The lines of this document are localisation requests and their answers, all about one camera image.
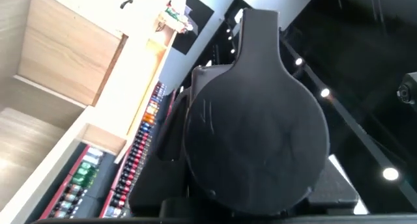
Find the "wooden cabinet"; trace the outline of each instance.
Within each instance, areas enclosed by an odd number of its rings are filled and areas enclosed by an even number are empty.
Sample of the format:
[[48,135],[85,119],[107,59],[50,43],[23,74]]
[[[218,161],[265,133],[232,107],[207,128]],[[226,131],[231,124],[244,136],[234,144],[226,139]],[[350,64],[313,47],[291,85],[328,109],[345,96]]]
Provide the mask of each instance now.
[[158,20],[169,0],[134,0],[108,22],[84,1],[30,0],[20,64],[0,78],[2,223],[25,221],[80,142],[121,160],[177,34]]

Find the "display shelf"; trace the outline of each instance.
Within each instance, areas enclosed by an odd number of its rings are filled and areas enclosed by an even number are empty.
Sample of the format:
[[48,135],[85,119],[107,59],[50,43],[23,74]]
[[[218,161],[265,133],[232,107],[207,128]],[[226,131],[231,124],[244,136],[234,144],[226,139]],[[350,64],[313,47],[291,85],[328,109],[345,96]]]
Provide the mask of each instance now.
[[102,211],[100,212],[99,218],[103,218],[104,215],[106,214],[107,209],[109,208],[111,198],[113,197],[114,194],[115,194],[114,191],[109,192],[109,195],[107,196],[106,201],[104,201],[104,205],[103,205]]
[[113,183],[111,184],[111,189],[116,189],[117,186],[117,182],[119,181],[119,178],[123,172],[123,168],[124,168],[124,164],[126,163],[126,160],[128,159],[128,155],[130,153],[130,149],[132,148],[132,146],[129,147],[128,151],[126,152],[122,163],[120,164],[119,170],[117,171],[116,176],[114,177]]
[[111,187],[111,182],[117,173],[118,165],[114,163],[116,156],[105,153],[98,166],[98,173],[92,186],[85,196],[95,199],[104,199]]
[[[155,95],[157,94],[158,99],[159,99],[159,100],[157,100],[158,110],[155,111],[154,115],[153,115],[154,116],[154,123],[151,124],[152,128],[149,130],[149,136],[152,136],[152,138],[156,137],[156,135],[158,134],[161,122],[163,122],[165,120],[165,114],[168,111],[168,105],[169,105],[170,99],[168,97],[165,97],[165,98],[162,97],[163,93],[164,93],[164,89],[165,89],[165,87],[161,84],[161,86],[159,86],[159,87],[155,86],[154,89],[152,90],[152,96],[155,97]],[[150,106],[150,103],[151,103],[151,98],[149,99],[147,106]],[[144,122],[146,122],[146,120],[141,119],[140,124],[139,124],[138,128],[136,129],[136,134],[138,133],[139,129],[141,129],[142,124]],[[152,153],[152,148],[154,147],[155,142],[156,142],[156,140],[151,140],[150,144],[148,146],[146,146],[147,149],[148,149],[148,154]],[[124,155],[124,158],[122,159],[121,166],[119,167],[119,170],[117,171],[117,174],[114,177],[113,183],[111,185],[111,191],[109,192],[109,194],[107,196],[107,199],[104,203],[104,206],[103,206],[102,211],[100,213],[100,217],[105,216],[105,214],[106,214],[106,212],[109,208],[109,204],[111,202],[111,199],[114,196],[114,194],[116,194],[115,190],[116,190],[116,187],[119,183],[119,179],[120,179],[121,174],[123,172],[124,166],[126,165],[127,158],[130,155],[131,149],[132,149],[132,145],[130,145],[128,147],[128,150],[127,150],[126,154]],[[141,161],[145,161],[145,158],[146,157],[141,157],[139,159],[139,163]],[[136,181],[136,178],[139,176],[139,174],[140,174],[140,172],[136,171],[136,173],[134,175],[134,178],[131,180],[132,185],[130,186],[130,189],[133,188],[134,183]],[[127,209],[128,212],[129,212],[129,214],[126,214],[126,215],[131,216],[130,210],[128,209],[128,202],[127,201],[124,204],[124,209]]]
[[55,192],[55,195],[53,196],[52,200],[50,201],[48,207],[46,207],[45,211],[42,213],[42,215],[40,216],[39,219],[45,219],[48,218],[49,214],[51,213],[53,207],[55,206],[55,204],[58,202],[59,198],[61,197],[61,195],[63,194],[66,186],[68,185],[68,183],[71,181],[72,176],[71,175],[67,175],[66,178],[64,179],[64,182],[59,186],[57,192]]
[[73,215],[74,218],[94,218],[100,215],[103,202],[99,200],[84,196],[83,201],[78,205],[77,212]]
[[70,172],[68,173],[69,175],[74,175],[77,172],[78,166],[81,164],[81,162],[83,161],[84,156],[86,155],[86,153],[88,152],[90,146],[87,145],[83,152],[81,153],[81,155],[79,155],[77,161],[74,163],[74,165],[72,166]]

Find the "ceiling light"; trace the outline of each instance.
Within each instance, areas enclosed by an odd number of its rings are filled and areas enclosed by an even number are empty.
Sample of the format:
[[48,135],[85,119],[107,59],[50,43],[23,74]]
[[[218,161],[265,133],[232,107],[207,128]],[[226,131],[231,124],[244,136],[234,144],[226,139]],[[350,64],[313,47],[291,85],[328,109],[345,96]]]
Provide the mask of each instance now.
[[398,171],[394,168],[384,169],[384,171],[382,172],[382,175],[384,176],[385,179],[387,179],[389,181],[394,181],[399,176]]
[[236,13],[236,16],[235,16],[235,22],[236,22],[236,23],[239,23],[239,22],[240,22],[240,19],[242,19],[242,17],[243,17],[243,9],[240,9],[240,10]]
[[295,64],[296,65],[301,65],[302,64],[302,59],[298,58],[297,60],[295,60]]
[[323,90],[321,90],[320,95],[323,98],[326,98],[328,95],[330,94],[330,90],[327,88],[324,88]]

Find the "black plastic object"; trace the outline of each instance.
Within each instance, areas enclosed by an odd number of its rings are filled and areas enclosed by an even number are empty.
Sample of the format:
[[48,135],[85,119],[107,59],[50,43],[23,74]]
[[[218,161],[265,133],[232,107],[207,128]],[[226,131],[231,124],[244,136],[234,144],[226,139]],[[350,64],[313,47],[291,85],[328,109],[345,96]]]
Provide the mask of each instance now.
[[315,189],[306,200],[309,209],[346,209],[351,212],[358,203],[359,196],[333,163],[326,160]]
[[196,182],[211,199],[247,214],[293,207],[328,156],[323,111],[286,71],[278,41],[278,13],[246,9],[235,64],[215,66],[219,75],[192,91],[186,118],[184,148]]
[[[359,216],[315,216],[315,217],[294,217],[284,220],[262,220],[258,219],[265,224],[283,224],[283,223],[303,223],[303,224],[357,224],[357,223],[367,223],[367,224],[413,224],[417,223],[416,214],[402,214],[402,215],[359,215]],[[70,224],[70,223],[94,223],[94,224],[160,224],[160,223],[195,223],[193,219],[186,218],[130,218],[130,219],[43,219],[36,222],[37,224],[47,224],[47,223],[60,223],[60,224]]]

